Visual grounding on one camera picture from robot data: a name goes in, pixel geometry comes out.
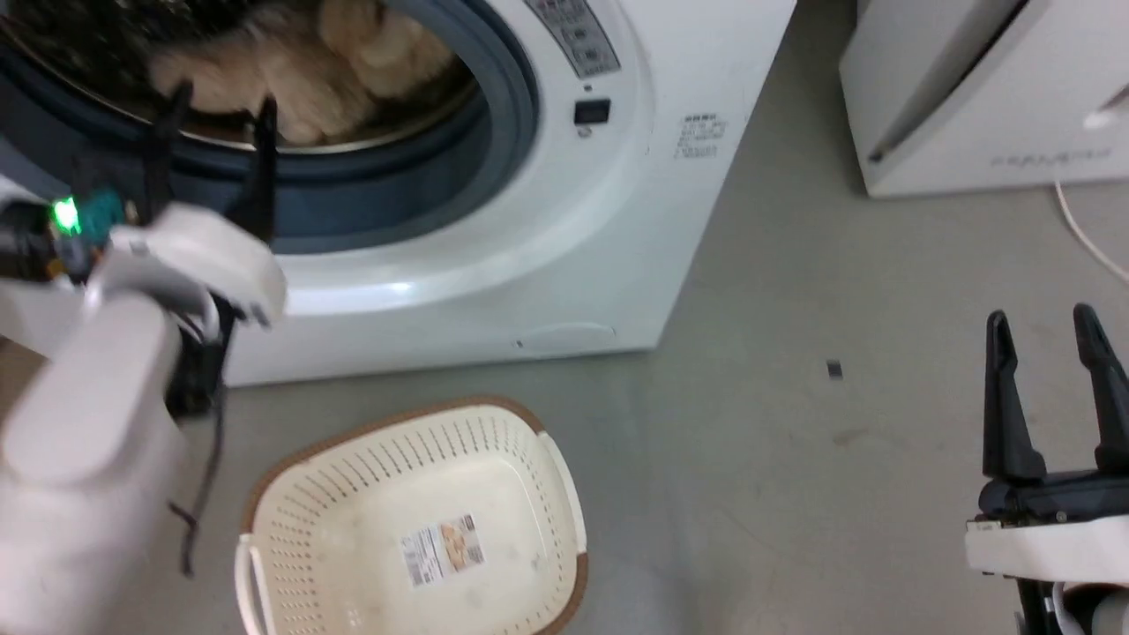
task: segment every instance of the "warning label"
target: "warning label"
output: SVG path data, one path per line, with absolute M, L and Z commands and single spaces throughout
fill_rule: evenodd
M 428 525 L 400 540 L 412 588 L 438 584 L 446 577 L 485 563 L 471 514 Z
M 682 132 L 676 159 L 710 158 L 717 156 L 718 141 L 725 138 L 729 122 L 717 113 L 688 114 L 682 118 Z

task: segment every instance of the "front-loading washing machine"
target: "front-loading washing machine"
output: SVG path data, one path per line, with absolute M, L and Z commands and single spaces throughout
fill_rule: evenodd
M 654 348 L 794 0 L 388 5 L 462 75 L 399 128 L 282 148 L 288 318 L 236 334 L 229 383 Z M 64 195 L 75 151 L 135 139 L 143 108 L 0 24 L 2 197 Z M 219 209 L 250 155 L 215 125 L 185 128 L 173 186 Z M 6 282 L 0 333 L 50 356 L 78 304 Z

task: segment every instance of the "gray floor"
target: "gray floor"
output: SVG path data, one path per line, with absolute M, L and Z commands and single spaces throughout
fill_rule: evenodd
M 1009 311 L 1052 468 L 1084 467 L 1096 427 L 1070 310 L 1093 303 L 1129 356 L 1129 294 L 1045 191 L 860 194 L 835 78 L 844 5 L 800 7 L 660 350 L 236 393 L 198 579 L 174 573 L 170 524 L 112 632 L 242 633 L 230 555 L 269 466 L 489 392 L 543 418 L 578 482 L 593 576 L 567 633 L 1014 633 L 1012 586 L 966 571 L 962 550 L 982 484 L 984 319 Z M 1129 186 L 1069 193 L 1129 262 Z M 207 429 L 194 435 L 202 449 Z

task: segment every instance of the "green led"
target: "green led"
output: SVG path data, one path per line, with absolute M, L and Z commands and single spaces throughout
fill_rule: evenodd
M 82 226 L 78 221 L 78 207 L 75 205 L 75 197 L 55 201 L 51 206 L 51 215 L 54 217 L 55 226 L 68 236 L 82 233 Z

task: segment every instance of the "white plastic basket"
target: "white plastic basket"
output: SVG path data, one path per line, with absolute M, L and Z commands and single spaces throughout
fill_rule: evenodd
M 402 415 L 282 461 L 243 532 L 248 635 L 550 634 L 587 583 L 568 467 L 535 417 L 499 399 Z

